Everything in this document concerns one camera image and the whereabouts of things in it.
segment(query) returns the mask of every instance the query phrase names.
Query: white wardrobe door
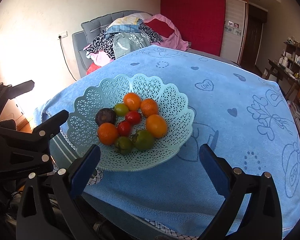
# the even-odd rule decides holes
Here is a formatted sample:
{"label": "white wardrobe door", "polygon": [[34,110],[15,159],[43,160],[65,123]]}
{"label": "white wardrobe door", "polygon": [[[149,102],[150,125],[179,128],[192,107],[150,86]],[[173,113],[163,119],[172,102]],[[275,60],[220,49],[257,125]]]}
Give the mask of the white wardrobe door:
{"label": "white wardrobe door", "polygon": [[[243,38],[244,20],[245,20],[246,3],[240,0],[226,0],[226,17],[223,32],[223,40],[220,57],[224,57],[233,62],[238,62],[239,53]],[[239,29],[230,28],[228,22],[239,24]]]}

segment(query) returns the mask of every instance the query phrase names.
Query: doorway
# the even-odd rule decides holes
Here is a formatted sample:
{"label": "doorway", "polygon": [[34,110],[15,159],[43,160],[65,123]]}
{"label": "doorway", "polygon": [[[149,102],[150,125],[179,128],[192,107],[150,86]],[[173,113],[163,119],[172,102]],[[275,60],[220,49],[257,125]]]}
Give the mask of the doorway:
{"label": "doorway", "polygon": [[262,26],[267,20],[267,12],[249,4],[249,16],[247,24],[246,40],[244,43],[240,66],[258,76],[262,76],[261,71],[256,67],[258,57]]}

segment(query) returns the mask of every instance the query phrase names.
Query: red mattress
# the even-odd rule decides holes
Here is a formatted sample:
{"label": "red mattress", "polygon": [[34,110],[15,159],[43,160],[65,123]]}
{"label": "red mattress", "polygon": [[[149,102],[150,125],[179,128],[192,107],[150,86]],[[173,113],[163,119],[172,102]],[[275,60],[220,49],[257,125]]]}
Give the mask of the red mattress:
{"label": "red mattress", "polygon": [[161,14],[191,42],[191,49],[220,56],[226,0],[161,0]]}

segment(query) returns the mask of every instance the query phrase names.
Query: basket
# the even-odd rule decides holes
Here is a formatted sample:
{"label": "basket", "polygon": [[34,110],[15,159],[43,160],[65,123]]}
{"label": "basket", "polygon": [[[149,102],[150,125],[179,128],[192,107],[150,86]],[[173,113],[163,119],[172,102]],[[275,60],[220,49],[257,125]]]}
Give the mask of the basket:
{"label": "basket", "polygon": [[[141,99],[152,98],[159,107],[159,114],[166,120],[167,134],[155,139],[150,150],[133,149],[128,155],[120,155],[114,146],[105,146],[98,140],[98,125],[95,116],[101,108],[113,108],[122,103],[125,94],[134,92]],[[116,124],[124,117],[117,117]],[[134,126],[145,129],[145,118]],[[174,84],[163,84],[159,77],[136,74],[132,78],[121,74],[113,79],[106,78],[98,87],[89,87],[82,97],[74,102],[74,112],[68,118],[68,138],[76,146],[79,156],[83,156],[92,144],[101,150],[98,168],[107,171],[141,171],[152,168],[175,156],[180,147],[192,134],[194,112],[188,108],[188,97],[180,93]]]}

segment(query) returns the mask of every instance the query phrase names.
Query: black power cord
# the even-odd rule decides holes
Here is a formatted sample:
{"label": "black power cord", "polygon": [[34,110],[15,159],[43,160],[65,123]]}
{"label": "black power cord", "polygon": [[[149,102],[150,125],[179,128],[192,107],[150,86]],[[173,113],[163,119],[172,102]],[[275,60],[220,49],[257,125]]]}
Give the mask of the black power cord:
{"label": "black power cord", "polygon": [[62,55],[63,55],[63,58],[65,59],[65,63],[66,63],[66,65],[67,65],[67,68],[68,68],[68,70],[69,70],[69,73],[71,74],[72,78],[73,78],[75,81],[77,81],[77,80],[74,78],[74,76],[72,75],[72,73],[71,73],[71,71],[70,71],[70,69],[69,69],[69,67],[68,67],[68,64],[67,64],[67,62],[66,62],[65,54],[63,53],[63,48],[62,48],[62,44],[61,44],[61,36],[59,35],[58,38],[59,38],[59,40],[60,40],[60,47],[61,47],[61,50],[62,50]]}

